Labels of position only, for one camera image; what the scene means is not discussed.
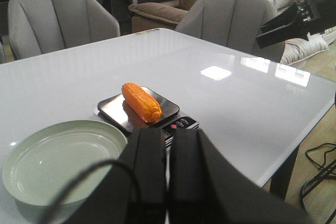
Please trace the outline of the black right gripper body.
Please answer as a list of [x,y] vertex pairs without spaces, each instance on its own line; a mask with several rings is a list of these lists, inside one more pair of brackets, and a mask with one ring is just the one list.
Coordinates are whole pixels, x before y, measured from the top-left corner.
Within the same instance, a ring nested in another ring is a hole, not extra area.
[[260,48],[279,42],[322,33],[335,27],[335,0],[302,0],[260,27]]

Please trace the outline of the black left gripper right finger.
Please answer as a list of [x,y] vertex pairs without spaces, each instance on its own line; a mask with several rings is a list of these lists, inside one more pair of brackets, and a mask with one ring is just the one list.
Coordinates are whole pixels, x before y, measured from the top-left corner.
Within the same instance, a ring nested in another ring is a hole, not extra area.
[[240,173],[201,130],[176,130],[170,150],[170,223],[313,223]]

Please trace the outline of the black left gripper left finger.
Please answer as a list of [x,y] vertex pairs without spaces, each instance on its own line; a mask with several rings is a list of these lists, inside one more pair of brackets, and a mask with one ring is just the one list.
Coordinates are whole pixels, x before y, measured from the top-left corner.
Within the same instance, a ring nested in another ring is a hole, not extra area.
[[161,130],[137,129],[118,158],[130,169],[113,165],[71,223],[164,223],[166,146]]

